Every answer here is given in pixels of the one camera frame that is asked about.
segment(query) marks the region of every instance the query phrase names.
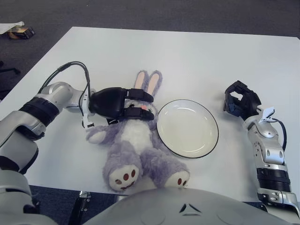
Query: bunny ear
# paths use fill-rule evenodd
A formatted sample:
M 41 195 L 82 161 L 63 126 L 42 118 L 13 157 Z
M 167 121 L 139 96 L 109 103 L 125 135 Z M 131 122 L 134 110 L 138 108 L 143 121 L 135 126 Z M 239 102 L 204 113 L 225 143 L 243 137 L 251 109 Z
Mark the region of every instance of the bunny ear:
M 154 97 L 162 81 L 163 81 L 163 76 L 161 75 L 161 73 L 158 70 L 154 71 L 150 76 L 150 81 L 147 87 L 147 93 L 151 94 Z
M 145 70 L 140 71 L 136 76 L 134 88 L 146 90 L 149 76 Z

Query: white plate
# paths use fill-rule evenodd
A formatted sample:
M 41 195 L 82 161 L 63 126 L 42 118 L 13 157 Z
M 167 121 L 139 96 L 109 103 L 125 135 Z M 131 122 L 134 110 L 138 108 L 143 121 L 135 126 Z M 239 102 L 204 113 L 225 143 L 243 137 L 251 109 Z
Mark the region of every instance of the white plate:
M 216 146 L 219 129 L 215 118 L 201 104 L 175 100 L 158 114 L 157 131 L 164 144 L 175 154 L 200 158 Z

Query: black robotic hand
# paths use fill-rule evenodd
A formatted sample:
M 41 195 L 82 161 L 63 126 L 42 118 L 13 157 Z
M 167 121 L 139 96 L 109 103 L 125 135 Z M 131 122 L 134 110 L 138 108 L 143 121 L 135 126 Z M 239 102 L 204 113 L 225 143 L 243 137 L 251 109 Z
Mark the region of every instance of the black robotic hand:
M 142 108 L 124 108 L 125 99 L 153 102 L 153 96 L 142 89 L 106 88 L 91 95 L 89 110 L 113 120 L 154 119 L 151 112 Z
M 231 95 L 232 92 L 241 94 L 243 97 L 239 100 Z M 247 85 L 241 81 L 236 81 L 230 85 L 225 91 L 224 111 L 241 117 L 246 120 L 250 116 L 258 115 L 257 106 L 261 105 L 261 101 L 255 92 L 250 90 Z

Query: small box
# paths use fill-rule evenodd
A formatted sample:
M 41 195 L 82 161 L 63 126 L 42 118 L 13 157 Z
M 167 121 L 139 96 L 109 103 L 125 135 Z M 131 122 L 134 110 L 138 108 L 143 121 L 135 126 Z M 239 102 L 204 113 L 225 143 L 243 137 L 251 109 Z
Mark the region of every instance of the small box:
M 15 26 L 7 31 L 10 39 L 29 39 L 35 34 L 32 27 Z

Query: white belly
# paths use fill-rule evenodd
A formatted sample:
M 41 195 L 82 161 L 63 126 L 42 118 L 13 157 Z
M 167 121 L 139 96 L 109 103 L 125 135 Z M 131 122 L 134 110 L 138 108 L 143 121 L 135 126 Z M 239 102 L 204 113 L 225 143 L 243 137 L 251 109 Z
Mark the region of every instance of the white belly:
M 125 127 L 124 132 L 121 135 L 121 141 L 130 142 L 137 154 L 147 147 L 153 147 L 150 140 L 151 131 L 149 126 L 140 120 L 129 120 Z

